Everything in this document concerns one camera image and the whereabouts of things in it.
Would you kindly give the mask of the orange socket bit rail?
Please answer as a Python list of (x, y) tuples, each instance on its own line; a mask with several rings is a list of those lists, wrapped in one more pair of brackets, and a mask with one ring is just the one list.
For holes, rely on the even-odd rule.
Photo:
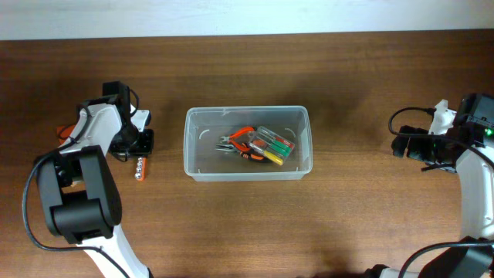
[(140, 157), (137, 159), (136, 171), (134, 177), (137, 181), (143, 181), (146, 177), (146, 167), (147, 167), (147, 158)]

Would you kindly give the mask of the orange scraper wooden handle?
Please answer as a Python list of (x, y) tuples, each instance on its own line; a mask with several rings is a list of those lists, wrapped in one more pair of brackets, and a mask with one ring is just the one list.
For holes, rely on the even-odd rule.
[(75, 126), (75, 124), (69, 124), (66, 126), (58, 126), (56, 128), (56, 136), (60, 144), (63, 144), (68, 139)]

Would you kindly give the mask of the orange-black long nose pliers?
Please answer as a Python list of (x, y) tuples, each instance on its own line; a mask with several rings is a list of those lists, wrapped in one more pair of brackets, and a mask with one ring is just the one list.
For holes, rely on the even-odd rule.
[(216, 144), (215, 150), (216, 151), (229, 152), (229, 153), (235, 153), (235, 154), (238, 154), (240, 157), (242, 157), (246, 160), (249, 160), (249, 161), (254, 161), (254, 162), (259, 162), (259, 163), (270, 163), (271, 162), (268, 158), (257, 154), (253, 150), (248, 149), (247, 151), (241, 151), (234, 144)]

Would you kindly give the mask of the small red-handled pliers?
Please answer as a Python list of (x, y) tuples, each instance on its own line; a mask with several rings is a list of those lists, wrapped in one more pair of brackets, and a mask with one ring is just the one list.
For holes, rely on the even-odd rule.
[(249, 141), (254, 133), (254, 127), (242, 127), (233, 134), (221, 136), (219, 139), (219, 143), (234, 144), (241, 151), (247, 151), (248, 149), (250, 149)]

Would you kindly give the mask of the precision screwdriver set case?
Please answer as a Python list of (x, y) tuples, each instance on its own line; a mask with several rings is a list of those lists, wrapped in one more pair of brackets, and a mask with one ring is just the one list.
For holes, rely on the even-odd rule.
[(274, 131), (260, 126), (250, 137), (249, 146), (277, 165), (283, 165), (291, 155), (295, 144)]

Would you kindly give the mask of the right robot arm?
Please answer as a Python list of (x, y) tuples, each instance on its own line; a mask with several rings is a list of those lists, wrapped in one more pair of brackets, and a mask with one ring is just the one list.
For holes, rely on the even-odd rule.
[(465, 96), (458, 109), (447, 100), (433, 108), (428, 129), (391, 129), (396, 157), (425, 163), (425, 170), (457, 174), (461, 189), (462, 227), (457, 242), (426, 246), (396, 270), (378, 264), (364, 272), (374, 278), (481, 277), (493, 274), (493, 98)]

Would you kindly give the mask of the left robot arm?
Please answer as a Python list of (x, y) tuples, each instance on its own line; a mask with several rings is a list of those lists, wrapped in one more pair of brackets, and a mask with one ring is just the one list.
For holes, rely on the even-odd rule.
[(139, 108), (128, 85), (102, 85), (100, 98), (77, 107), (77, 122), (61, 145), (36, 159), (35, 180), (47, 229), (68, 243), (66, 252), (84, 251), (105, 277), (150, 277), (124, 235), (122, 203), (106, 156), (137, 159), (144, 178), (154, 148), (151, 112)]

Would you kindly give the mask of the clear plastic container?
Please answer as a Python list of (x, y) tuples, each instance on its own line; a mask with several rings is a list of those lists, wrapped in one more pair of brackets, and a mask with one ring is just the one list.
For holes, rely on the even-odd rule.
[(312, 133), (303, 106), (187, 112), (184, 172), (195, 181), (300, 180), (312, 169)]

